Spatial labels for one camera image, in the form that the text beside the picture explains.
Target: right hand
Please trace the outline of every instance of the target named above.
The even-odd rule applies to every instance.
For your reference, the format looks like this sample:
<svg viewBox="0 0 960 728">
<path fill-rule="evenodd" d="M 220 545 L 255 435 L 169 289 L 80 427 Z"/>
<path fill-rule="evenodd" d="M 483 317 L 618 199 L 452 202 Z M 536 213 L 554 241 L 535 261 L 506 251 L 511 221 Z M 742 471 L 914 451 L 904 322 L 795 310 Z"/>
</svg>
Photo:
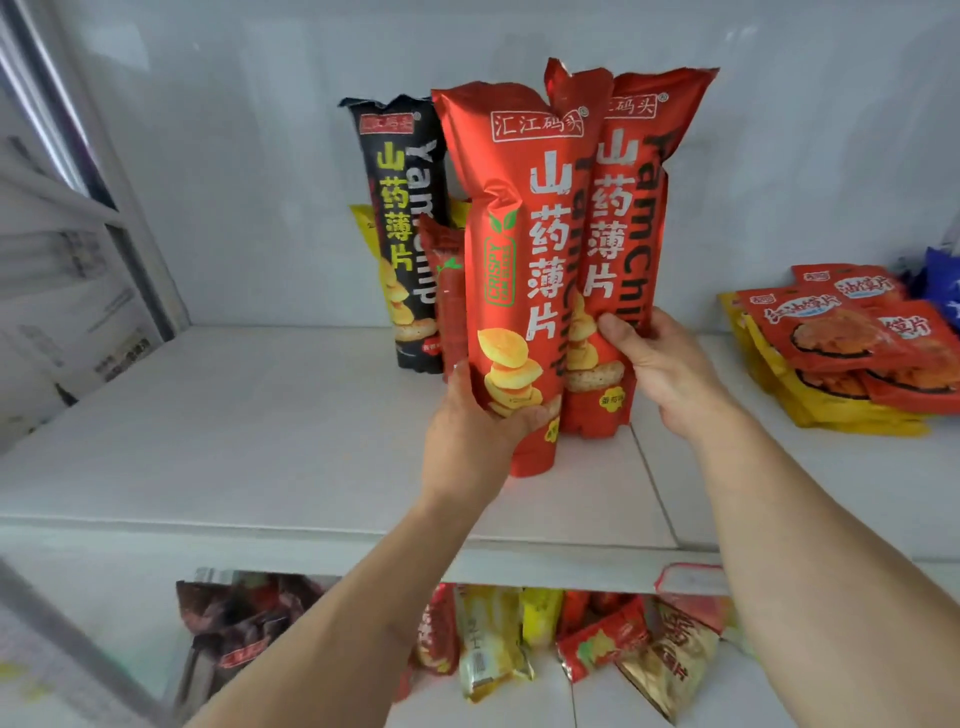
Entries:
<svg viewBox="0 0 960 728">
<path fill-rule="evenodd" d="M 671 431 L 691 440 L 716 425 L 713 415 L 739 409 L 697 340 L 659 308 L 653 310 L 649 339 L 611 313 L 597 323 L 607 341 L 630 359 L 637 385 L 660 406 Z"/>
</svg>

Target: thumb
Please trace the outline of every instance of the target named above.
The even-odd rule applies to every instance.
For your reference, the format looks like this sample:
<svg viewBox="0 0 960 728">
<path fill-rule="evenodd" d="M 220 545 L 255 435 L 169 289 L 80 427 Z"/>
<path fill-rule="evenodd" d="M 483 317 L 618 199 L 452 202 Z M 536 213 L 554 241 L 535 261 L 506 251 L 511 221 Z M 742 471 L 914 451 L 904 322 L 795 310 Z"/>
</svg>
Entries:
<svg viewBox="0 0 960 728">
<path fill-rule="evenodd" d="M 538 404 L 523 407 L 500 423 L 500 431 L 506 434 L 510 443 L 516 447 L 520 440 L 539 430 L 550 422 L 550 410 Z"/>
<path fill-rule="evenodd" d="M 653 364 L 657 353 L 626 321 L 611 313 L 605 313 L 597 325 L 604 338 L 626 354 L 635 367 L 648 367 Z"/>
</svg>

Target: barcode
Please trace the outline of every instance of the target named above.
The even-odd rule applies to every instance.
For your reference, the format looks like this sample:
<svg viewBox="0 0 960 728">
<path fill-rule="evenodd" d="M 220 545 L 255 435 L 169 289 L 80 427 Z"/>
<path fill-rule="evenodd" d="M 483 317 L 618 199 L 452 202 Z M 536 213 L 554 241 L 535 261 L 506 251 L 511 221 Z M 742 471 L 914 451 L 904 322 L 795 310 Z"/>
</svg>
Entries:
<svg viewBox="0 0 960 728">
<path fill-rule="evenodd" d="M 473 653 L 473 672 L 479 677 L 487 671 L 487 660 L 483 656 L 483 652 L 474 652 Z"/>
</svg>

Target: black chip bag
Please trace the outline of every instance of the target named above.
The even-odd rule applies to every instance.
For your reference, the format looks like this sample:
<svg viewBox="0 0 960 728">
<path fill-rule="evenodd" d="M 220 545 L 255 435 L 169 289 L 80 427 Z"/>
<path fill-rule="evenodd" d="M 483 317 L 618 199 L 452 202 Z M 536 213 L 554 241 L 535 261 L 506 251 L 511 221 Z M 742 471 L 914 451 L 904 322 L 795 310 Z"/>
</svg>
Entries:
<svg viewBox="0 0 960 728">
<path fill-rule="evenodd" d="M 430 99 L 397 96 L 340 102 L 353 114 L 380 242 L 380 282 L 390 307 L 401 369 L 444 370 L 437 330 L 437 283 L 420 244 L 419 218 L 449 226 L 446 142 Z"/>
</svg>

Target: blue snack package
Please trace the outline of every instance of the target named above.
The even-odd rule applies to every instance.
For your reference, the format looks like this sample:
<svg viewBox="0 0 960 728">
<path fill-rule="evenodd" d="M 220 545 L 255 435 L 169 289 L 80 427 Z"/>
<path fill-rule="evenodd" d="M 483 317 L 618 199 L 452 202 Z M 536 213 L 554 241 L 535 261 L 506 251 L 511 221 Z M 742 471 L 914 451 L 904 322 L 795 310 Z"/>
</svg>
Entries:
<svg viewBox="0 0 960 728">
<path fill-rule="evenodd" d="M 937 306 L 954 329 L 960 330 L 960 256 L 926 249 L 924 298 Z"/>
</svg>

